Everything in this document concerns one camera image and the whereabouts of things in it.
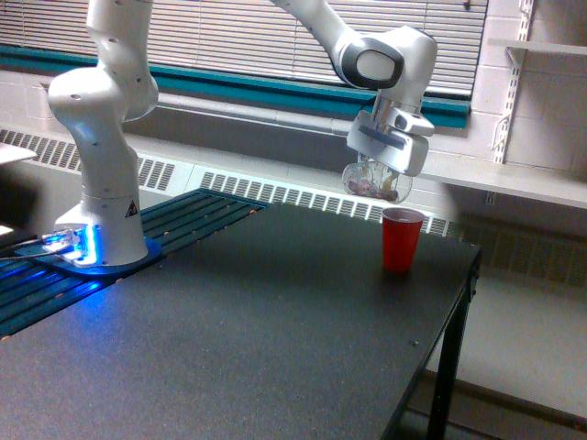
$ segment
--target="blue led light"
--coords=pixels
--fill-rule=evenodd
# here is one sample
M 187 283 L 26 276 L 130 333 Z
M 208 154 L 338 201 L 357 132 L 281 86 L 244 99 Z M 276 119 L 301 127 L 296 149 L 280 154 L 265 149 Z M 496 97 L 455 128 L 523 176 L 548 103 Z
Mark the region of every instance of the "blue led light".
M 98 260 L 98 232 L 97 226 L 86 225 L 83 229 L 75 231 L 75 235 L 79 237 L 80 241 L 73 250 L 80 252 L 83 264 L 95 264 Z
M 88 225 L 85 227 L 85 260 L 88 264 L 94 264 L 98 260 L 97 252 L 97 234 L 95 233 L 95 226 Z

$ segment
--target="radiator vent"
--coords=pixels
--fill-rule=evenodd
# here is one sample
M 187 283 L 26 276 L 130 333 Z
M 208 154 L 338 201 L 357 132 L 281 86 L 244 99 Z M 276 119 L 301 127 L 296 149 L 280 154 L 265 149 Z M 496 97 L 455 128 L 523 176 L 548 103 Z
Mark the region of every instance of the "radiator vent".
M 203 174 L 201 187 L 236 195 L 246 194 L 265 203 L 295 204 L 373 222 L 382 221 L 382 210 L 386 206 L 385 203 L 347 197 L 336 192 L 311 190 L 265 179 L 252 181 L 250 176 L 244 174 L 208 170 Z M 489 223 L 457 223 L 431 213 L 427 213 L 422 232 L 481 245 L 485 266 L 574 287 L 587 285 L 587 246 L 580 241 L 544 237 Z
M 34 136 L 13 130 L 0 130 L 0 142 L 30 149 L 37 154 L 33 162 L 67 171 L 81 172 L 82 162 L 75 144 L 49 137 Z M 138 185 L 143 189 L 165 193 L 176 165 L 171 161 L 138 158 Z

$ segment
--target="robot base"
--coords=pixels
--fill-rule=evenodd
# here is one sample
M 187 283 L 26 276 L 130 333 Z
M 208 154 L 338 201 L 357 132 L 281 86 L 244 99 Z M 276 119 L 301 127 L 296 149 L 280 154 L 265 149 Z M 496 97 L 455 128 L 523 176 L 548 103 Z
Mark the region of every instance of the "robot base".
M 145 237 L 148 254 L 145 258 L 124 266 L 96 266 L 93 268 L 78 268 L 56 255 L 34 258 L 37 262 L 49 266 L 52 269 L 65 272 L 69 275 L 76 275 L 84 278 L 124 278 L 132 275 L 141 269 L 150 266 L 162 258 L 161 245 L 156 241 Z M 45 252 L 42 246 L 23 247 L 17 251 L 20 256 L 35 255 Z

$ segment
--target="warning label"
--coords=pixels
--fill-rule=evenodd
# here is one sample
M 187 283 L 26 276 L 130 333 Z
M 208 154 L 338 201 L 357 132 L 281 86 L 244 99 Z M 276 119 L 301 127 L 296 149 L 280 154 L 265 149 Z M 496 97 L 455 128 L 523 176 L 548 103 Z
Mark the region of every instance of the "warning label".
M 135 204 L 135 201 L 133 200 L 127 209 L 127 215 L 125 215 L 125 218 L 132 217 L 133 215 L 137 215 L 137 214 L 138 214 L 137 205 Z

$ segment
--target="teal window frame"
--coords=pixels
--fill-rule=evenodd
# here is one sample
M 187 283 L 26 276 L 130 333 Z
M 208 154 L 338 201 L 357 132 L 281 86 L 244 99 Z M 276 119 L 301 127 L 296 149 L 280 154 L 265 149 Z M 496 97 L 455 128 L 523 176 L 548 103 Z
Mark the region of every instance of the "teal window frame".
M 77 67 L 95 66 L 96 62 L 96 57 L 0 45 L 0 68 L 56 74 Z M 371 109 L 375 96 L 371 91 L 344 86 L 161 64 L 151 64 L 150 71 L 165 91 L 233 99 L 253 105 L 276 105 L 300 113 L 314 111 L 352 118 L 361 109 Z M 468 100 L 425 96 L 422 103 L 422 113 L 437 127 L 465 128 L 470 110 Z

